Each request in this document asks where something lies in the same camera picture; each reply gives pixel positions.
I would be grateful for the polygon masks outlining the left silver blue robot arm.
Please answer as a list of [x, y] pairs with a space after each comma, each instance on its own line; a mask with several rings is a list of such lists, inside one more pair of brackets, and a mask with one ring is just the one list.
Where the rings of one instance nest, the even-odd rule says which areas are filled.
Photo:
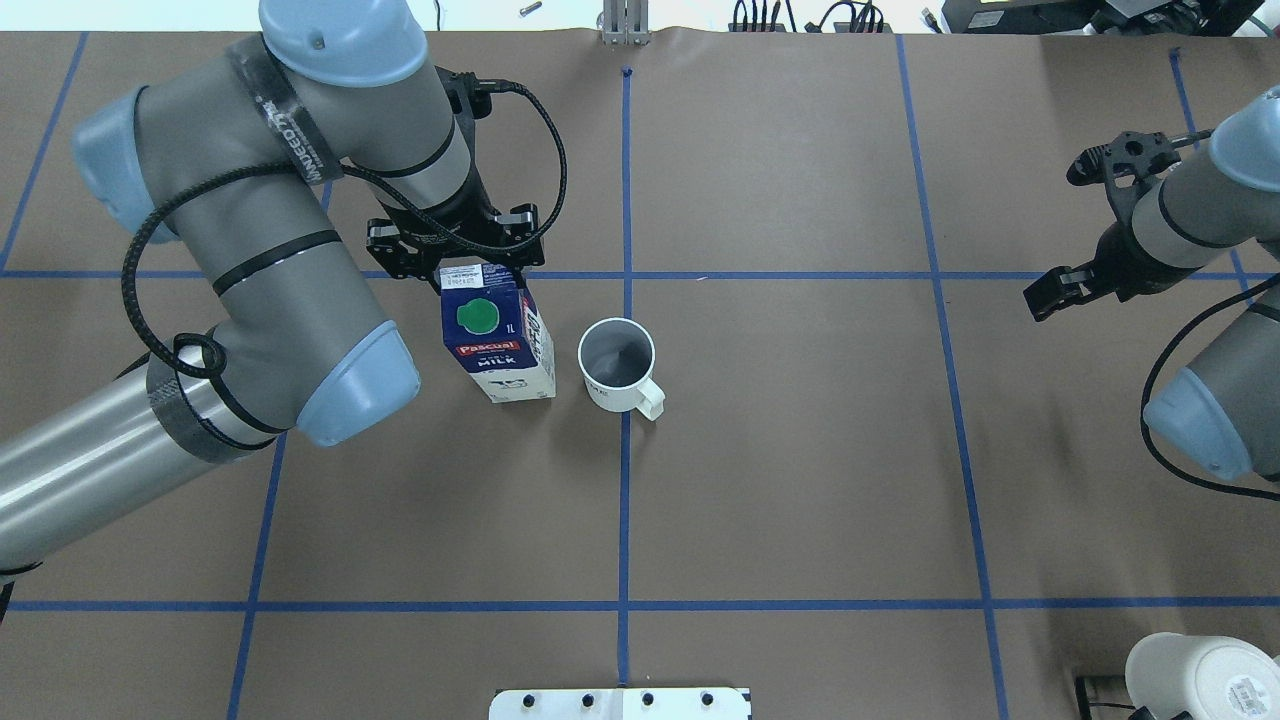
[[328, 447], [420, 375], [315, 193], [369, 183], [367, 249], [436, 283], [445, 258], [543, 264], [531, 204], [498, 211], [474, 127], [521, 83], [436, 67], [404, 1], [261, 1], [261, 29], [83, 120], [90, 192], [132, 237], [120, 293], [145, 355], [3, 445], [3, 583], [298, 429]]

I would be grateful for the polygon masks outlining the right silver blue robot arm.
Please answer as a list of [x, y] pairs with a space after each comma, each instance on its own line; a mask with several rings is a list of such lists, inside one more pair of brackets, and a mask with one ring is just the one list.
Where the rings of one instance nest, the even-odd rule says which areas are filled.
[[[1277, 90], [1192, 133], [1124, 131], [1066, 170], [1097, 184], [1112, 213], [1093, 256], [1024, 288], [1028, 313], [1149, 297], [1253, 242], [1277, 255]], [[1169, 474], [1222, 495], [1277, 501], [1277, 277], [1189, 318], [1140, 387], [1138, 430]]]

